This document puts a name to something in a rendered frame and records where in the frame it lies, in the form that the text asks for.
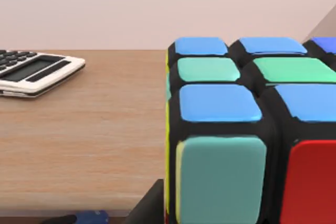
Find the small blue object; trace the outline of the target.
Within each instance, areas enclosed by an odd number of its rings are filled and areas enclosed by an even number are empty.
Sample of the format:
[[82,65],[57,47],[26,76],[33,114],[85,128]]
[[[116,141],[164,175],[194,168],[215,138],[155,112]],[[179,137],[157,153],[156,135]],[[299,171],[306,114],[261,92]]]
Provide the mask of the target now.
[[109,224],[109,215],[104,210],[88,210],[76,213],[74,224]]

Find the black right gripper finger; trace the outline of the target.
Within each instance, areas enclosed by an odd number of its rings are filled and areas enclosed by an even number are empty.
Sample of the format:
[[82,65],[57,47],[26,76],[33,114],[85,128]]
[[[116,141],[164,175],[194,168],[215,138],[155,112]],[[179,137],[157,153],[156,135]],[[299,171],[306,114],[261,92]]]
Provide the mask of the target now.
[[122,224],[164,224],[164,180],[158,179]]

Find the multicoloured puzzle cube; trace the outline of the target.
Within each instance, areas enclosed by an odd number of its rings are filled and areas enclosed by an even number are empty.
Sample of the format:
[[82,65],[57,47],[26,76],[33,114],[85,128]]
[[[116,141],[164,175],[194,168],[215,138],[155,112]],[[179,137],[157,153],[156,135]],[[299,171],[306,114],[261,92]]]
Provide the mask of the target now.
[[166,52],[164,224],[336,224],[336,38]]

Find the white and black calculator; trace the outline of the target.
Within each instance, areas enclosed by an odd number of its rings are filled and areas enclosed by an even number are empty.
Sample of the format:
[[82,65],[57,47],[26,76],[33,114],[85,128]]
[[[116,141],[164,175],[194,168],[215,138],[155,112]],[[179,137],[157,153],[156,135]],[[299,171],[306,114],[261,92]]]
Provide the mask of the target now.
[[82,70],[82,58],[0,49],[0,96],[35,98]]

